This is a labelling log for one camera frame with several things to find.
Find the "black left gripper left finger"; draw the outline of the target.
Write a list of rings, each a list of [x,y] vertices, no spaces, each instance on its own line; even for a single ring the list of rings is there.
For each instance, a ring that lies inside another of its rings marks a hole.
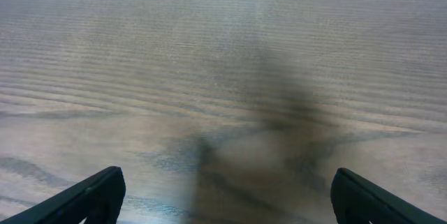
[[[122,169],[111,166],[1,224],[115,224],[125,193]]]

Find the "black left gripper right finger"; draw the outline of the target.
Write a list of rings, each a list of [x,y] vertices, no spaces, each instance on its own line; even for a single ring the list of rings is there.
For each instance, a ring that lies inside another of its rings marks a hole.
[[[446,224],[344,167],[332,180],[330,200],[338,224]]]

